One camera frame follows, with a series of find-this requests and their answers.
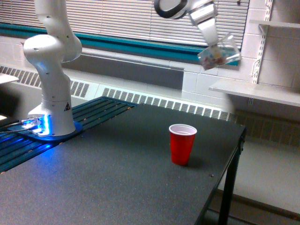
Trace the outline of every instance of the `red plastic cup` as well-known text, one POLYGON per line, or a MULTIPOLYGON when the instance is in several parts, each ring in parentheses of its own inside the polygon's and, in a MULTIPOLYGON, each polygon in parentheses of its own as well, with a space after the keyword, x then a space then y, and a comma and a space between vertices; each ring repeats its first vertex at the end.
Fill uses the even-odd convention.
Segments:
POLYGON ((186 124, 173 124, 171 134, 171 159, 177 165, 187 165, 197 129, 186 124))

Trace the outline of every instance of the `clear cup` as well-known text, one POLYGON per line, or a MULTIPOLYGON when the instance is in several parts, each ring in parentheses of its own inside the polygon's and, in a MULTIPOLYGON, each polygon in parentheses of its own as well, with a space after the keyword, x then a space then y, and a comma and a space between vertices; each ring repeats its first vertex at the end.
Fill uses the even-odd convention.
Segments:
POLYGON ((241 60, 241 54, 233 39, 233 35, 228 33, 217 44, 200 52, 198 59, 201 66, 207 70, 230 62, 239 61, 241 60))

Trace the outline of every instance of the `window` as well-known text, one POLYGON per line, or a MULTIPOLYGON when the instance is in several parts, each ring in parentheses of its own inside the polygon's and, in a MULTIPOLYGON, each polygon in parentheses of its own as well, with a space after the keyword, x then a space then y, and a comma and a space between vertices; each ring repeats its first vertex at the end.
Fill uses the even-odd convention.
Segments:
MULTIPOLYGON (((249 0, 215 0, 220 38, 231 32, 241 47, 249 0)), ((43 27, 34 10, 34 0, 2 0, 0 22, 43 27)), ((153 0, 67 0, 73 31, 136 38, 149 41, 205 46, 200 31, 186 15, 168 20, 157 15, 153 0)))

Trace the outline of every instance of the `teal trim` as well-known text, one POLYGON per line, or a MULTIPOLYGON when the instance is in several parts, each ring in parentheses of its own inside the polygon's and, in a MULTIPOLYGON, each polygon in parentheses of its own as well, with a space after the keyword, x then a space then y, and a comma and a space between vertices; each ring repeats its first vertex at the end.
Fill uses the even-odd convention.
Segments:
MULTIPOLYGON (((46 33, 46 30, 42 28, 0 23, 0 34, 2 35, 29 38, 37 34, 46 33)), ((198 61, 197 54, 205 49, 201 47, 173 45, 84 33, 75 33, 75 35, 81 40, 83 45, 146 54, 150 56, 167 57, 175 60, 187 60, 192 63, 198 61)), ((238 64, 238 62, 232 62, 229 65, 237 66, 238 64)))

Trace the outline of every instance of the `shelf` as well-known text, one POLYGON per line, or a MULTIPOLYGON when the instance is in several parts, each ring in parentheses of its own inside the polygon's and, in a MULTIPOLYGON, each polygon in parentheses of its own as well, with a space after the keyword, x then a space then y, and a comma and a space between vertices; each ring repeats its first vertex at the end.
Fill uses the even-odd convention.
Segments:
POLYGON ((221 79, 210 90, 300 107, 300 92, 263 84, 221 79))
POLYGON ((18 78, 15 76, 0 73, 0 84, 13 82, 13 81, 17 81, 17 80, 18 80, 18 78))
POLYGON ((267 25, 271 27, 287 27, 287 28, 299 28, 300 24, 298 23, 289 23, 289 22, 274 22, 274 21, 264 21, 264 20, 250 20, 250 23, 257 23, 259 25, 267 25))

